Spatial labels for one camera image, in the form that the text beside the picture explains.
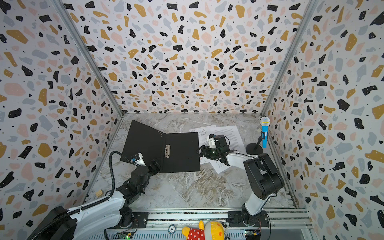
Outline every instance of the open clipboard folder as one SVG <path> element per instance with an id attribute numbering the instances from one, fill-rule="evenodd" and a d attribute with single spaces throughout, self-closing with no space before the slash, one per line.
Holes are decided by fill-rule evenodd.
<path id="1" fill-rule="evenodd" d="M 122 154 L 129 158 L 141 153 L 147 166 L 158 159 L 161 173 L 196 172 L 200 171 L 198 148 L 197 132 L 163 133 L 132 120 Z"/>

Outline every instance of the patterned wallpaper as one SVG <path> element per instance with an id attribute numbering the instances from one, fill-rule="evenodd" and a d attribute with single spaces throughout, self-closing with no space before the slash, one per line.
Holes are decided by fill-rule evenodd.
<path id="1" fill-rule="evenodd" d="M 81 204 L 118 121 L 48 1 L 2 1 L 0 239 Z"/>
<path id="2" fill-rule="evenodd" d="M 383 1 L 319 1 L 268 112 L 319 239 L 384 239 L 383 23 Z"/>
<path id="3" fill-rule="evenodd" d="M 124 112 L 257 112 L 307 0 L 78 1 L 66 8 Z"/>

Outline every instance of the blue microphone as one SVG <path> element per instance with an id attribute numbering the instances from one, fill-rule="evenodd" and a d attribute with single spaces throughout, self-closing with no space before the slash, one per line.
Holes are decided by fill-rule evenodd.
<path id="1" fill-rule="evenodd" d="M 269 117 L 262 117 L 260 120 L 262 126 L 262 138 L 263 138 L 263 148 L 266 148 L 267 137 L 268 137 L 268 126 L 270 123 Z"/>

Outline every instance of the marble table surface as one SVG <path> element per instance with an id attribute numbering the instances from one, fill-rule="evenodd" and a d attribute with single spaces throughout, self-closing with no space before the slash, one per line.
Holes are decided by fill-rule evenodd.
<path id="1" fill-rule="evenodd" d="M 122 152 L 132 120 L 139 121 L 165 133 L 189 132 L 189 129 L 216 125 L 217 127 L 236 125 L 246 146 L 257 142 L 260 135 L 259 114 L 126 114 L 114 139 L 111 151 Z M 264 149 L 271 158 L 269 146 Z M 134 166 L 121 162 L 120 156 L 113 155 L 113 171 L 116 187 L 130 178 Z M 111 188 L 111 175 L 108 159 L 104 162 L 86 201 L 96 200 L 95 192 L 105 194 Z M 152 176 L 149 184 L 138 200 L 130 205 L 132 209 L 145 208 L 240 208 L 251 194 L 249 181 L 244 170 L 230 167 L 217 174 L 210 163 L 202 164 L 200 172 L 158 173 Z M 281 189 L 272 198 L 267 208 L 292 207 L 291 196 Z"/>

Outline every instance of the yellow plush toy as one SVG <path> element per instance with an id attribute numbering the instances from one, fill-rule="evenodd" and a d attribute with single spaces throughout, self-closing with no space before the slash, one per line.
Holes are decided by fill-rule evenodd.
<path id="1" fill-rule="evenodd" d="M 184 227 L 182 233 L 187 240 L 230 240 L 224 235 L 226 229 L 225 222 L 210 221 L 204 228 L 203 221 L 200 221 L 199 229 Z"/>

